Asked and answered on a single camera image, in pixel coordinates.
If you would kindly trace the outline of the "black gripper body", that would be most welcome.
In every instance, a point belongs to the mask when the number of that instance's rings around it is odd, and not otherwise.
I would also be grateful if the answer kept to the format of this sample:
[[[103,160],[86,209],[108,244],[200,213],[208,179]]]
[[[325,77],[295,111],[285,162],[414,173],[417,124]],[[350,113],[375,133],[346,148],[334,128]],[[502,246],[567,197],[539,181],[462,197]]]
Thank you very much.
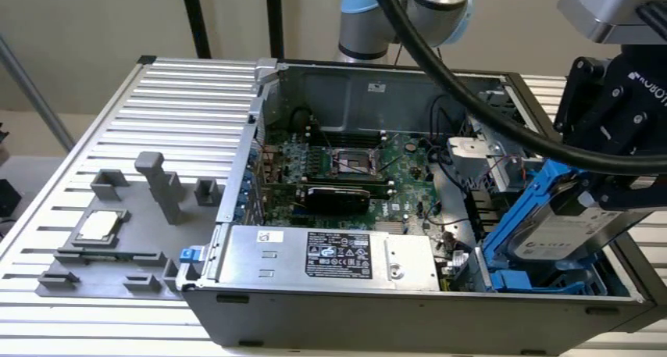
[[[611,155],[666,153],[666,47],[623,45],[607,69],[603,96],[577,134],[593,145],[570,145]]]

